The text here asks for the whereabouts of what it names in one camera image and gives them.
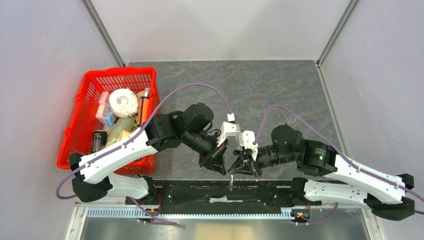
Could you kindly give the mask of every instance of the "plastic bottle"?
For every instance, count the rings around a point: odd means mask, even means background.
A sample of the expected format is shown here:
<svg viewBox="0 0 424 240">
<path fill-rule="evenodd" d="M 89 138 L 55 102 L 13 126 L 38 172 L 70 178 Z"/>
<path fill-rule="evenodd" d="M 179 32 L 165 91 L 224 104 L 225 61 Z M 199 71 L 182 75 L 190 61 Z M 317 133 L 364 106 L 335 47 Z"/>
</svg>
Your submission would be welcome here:
<svg viewBox="0 0 424 240">
<path fill-rule="evenodd" d="M 113 125 L 113 130 L 110 134 L 107 135 L 107 141 L 111 143 L 116 143 L 119 135 L 122 131 L 130 132 L 134 127 L 134 120 L 129 117 L 121 117 L 118 121 Z"/>
</svg>

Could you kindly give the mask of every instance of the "blue box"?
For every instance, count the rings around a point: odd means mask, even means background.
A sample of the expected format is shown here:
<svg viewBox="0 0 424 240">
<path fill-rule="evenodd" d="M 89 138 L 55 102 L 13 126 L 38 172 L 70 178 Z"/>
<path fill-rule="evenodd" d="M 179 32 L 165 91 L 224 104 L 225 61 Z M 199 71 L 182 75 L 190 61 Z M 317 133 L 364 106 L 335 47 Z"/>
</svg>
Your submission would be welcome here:
<svg viewBox="0 0 424 240">
<path fill-rule="evenodd" d="M 116 120 L 117 116 L 114 114 L 114 111 L 112 109 L 110 109 L 103 117 L 103 122 L 106 127 L 112 126 Z"/>
</svg>

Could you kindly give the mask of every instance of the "red plastic basket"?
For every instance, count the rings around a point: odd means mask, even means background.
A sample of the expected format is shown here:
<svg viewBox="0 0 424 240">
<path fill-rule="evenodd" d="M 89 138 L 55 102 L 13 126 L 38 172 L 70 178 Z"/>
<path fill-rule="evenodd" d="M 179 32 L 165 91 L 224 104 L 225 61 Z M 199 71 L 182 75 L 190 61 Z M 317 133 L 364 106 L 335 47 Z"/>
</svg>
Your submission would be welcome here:
<svg viewBox="0 0 424 240">
<path fill-rule="evenodd" d="M 57 167 L 69 169 L 68 158 L 72 153 L 91 153 L 93 133 L 103 129 L 103 123 L 96 119 L 99 98 L 102 92 L 129 88 L 138 93 L 151 88 L 148 112 L 158 106 L 160 99 L 156 87 L 156 70 L 153 67 L 115 67 L 106 70 L 88 71 L 82 79 L 76 94 L 76 104 L 69 126 L 64 131 Z M 155 172 L 156 156 L 149 155 L 133 161 L 116 170 L 121 175 L 151 174 Z"/>
</svg>

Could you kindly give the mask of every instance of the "floor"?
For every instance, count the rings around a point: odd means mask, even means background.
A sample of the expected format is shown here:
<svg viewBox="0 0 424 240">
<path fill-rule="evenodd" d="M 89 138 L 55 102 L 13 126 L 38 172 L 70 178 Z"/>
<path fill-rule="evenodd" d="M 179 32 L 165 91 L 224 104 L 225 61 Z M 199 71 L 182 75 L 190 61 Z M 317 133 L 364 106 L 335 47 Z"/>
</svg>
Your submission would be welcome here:
<svg viewBox="0 0 424 240">
<path fill-rule="evenodd" d="M 189 83 L 207 83 L 217 87 L 228 98 L 241 130 L 257 132 L 262 117 L 275 103 L 294 110 L 331 141 L 339 143 L 324 95 L 323 87 L 312 60 L 269 61 L 178 61 L 131 62 L 130 66 L 153 66 L 157 71 L 156 84 L 161 98 L 172 90 Z M 227 119 L 221 98 L 209 88 L 192 87 L 171 97 L 162 113 L 184 111 L 191 104 L 204 103 L 214 112 L 214 128 Z M 313 132 L 283 110 L 275 110 L 266 122 L 259 146 L 271 144 L 271 131 L 288 124 L 303 133 L 306 139 L 320 140 Z M 235 156 L 227 151 L 225 161 L 230 166 Z M 199 155 L 181 144 L 178 148 L 157 153 L 155 179 L 228 179 L 217 172 L 199 167 Z M 290 180 L 302 177 L 296 164 L 289 163 L 263 169 L 262 179 Z M 236 179 L 253 176 L 236 175 Z"/>
</svg>

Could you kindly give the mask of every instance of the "black can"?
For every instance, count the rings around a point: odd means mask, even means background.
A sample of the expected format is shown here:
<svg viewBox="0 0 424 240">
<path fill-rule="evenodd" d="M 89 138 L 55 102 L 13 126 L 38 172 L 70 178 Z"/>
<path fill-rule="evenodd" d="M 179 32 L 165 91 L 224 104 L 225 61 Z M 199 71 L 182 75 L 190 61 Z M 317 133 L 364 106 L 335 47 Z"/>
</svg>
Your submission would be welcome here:
<svg viewBox="0 0 424 240">
<path fill-rule="evenodd" d="M 107 140 L 108 140 L 108 133 L 106 131 L 102 131 L 102 130 L 94 131 L 91 153 L 96 153 L 102 150 L 106 146 Z"/>
</svg>

